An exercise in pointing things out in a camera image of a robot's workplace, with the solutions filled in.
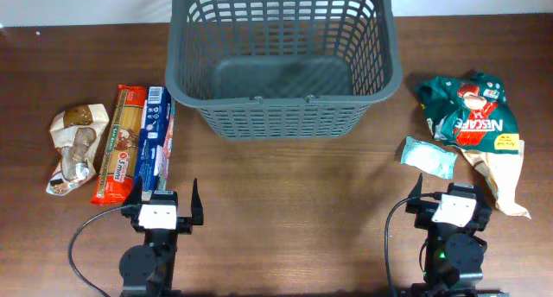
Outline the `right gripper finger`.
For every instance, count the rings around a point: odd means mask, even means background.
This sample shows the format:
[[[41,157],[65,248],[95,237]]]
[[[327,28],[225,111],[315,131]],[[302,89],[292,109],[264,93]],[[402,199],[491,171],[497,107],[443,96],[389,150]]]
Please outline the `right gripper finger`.
[[[409,194],[410,201],[420,199],[422,197],[423,175],[419,174],[417,182]]]
[[[479,205],[487,205],[486,190],[480,185],[474,185],[474,193]]]

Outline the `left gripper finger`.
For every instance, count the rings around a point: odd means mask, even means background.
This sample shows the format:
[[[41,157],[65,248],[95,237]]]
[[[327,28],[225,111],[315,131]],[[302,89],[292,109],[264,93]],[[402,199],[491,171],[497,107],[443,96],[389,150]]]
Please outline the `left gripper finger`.
[[[203,225],[204,224],[204,212],[200,199],[198,180],[194,179],[192,197],[191,197],[191,224]]]
[[[124,200],[124,205],[140,205],[142,203],[143,179],[137,176],[134,179],[133,187]]]

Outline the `orange spaghetti packet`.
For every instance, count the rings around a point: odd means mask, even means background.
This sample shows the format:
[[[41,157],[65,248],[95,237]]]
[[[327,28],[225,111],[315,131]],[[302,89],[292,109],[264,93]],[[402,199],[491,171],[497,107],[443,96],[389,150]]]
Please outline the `orange spaghetti packet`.
[[[142,86],[118,86],[118,101],[91,204],[122,203],[130,194],[146,98],[147,89]]]

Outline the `light teal pouch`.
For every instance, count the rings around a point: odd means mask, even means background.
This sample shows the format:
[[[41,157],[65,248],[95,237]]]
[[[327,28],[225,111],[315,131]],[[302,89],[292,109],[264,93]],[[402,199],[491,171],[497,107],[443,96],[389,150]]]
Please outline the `light teal pouch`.
[[[416,167],[427,174],[451,180],[454,176],[456,159],[457,154],[448,152],[432,143],[407,136],[400,162]]]

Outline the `blue pasta packet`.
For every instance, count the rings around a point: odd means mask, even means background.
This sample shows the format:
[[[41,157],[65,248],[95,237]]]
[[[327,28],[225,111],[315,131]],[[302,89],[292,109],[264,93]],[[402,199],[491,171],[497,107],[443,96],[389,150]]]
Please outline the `blue pasta packet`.
[[[172,147],[174,103],[165,86],[151,86],[143,107],[134,184],[142,200],[166,188]]]

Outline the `green Nescafe bag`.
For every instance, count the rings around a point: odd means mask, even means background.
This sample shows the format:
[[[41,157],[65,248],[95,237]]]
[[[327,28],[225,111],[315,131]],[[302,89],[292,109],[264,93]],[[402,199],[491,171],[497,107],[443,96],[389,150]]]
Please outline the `green Nescafe bag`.
[[[531,218],[527,208],[516,202],[524,140],[503,81],[485,73],[469,79],[438,76],[422,82],[416,93],[432,137],[461,150],[485,178],[497,209],[508,216]]]

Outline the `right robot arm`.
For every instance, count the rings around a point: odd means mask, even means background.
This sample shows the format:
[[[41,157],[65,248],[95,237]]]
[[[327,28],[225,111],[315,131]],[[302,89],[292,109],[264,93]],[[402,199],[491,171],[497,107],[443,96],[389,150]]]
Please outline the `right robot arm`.
[[[410,287],[410,296],[476,296],[487,242],[476,237],[492,215],[483,192],[474,186],[451,183],[444,192],[423,199],[423,178],[408,195],[405,211],[414,226],[427,232],[419,252],[423,282]]]

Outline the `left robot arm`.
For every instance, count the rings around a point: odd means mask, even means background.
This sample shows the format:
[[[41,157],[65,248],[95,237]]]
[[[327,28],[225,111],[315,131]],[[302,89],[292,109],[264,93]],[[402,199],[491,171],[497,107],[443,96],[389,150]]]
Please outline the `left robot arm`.
[[[130,220],[135,232],[144,234],[144,241],[126,250],[120,259],[121,295],[182,296],[182,291],[172,288],[177,241],[178,236],[190,235],[195,226],[204,224],[198,183],[193,183],[189,217],[177,215],[177,192],[157,190],[145,198],[140,182],[122,207],[121,214]]]

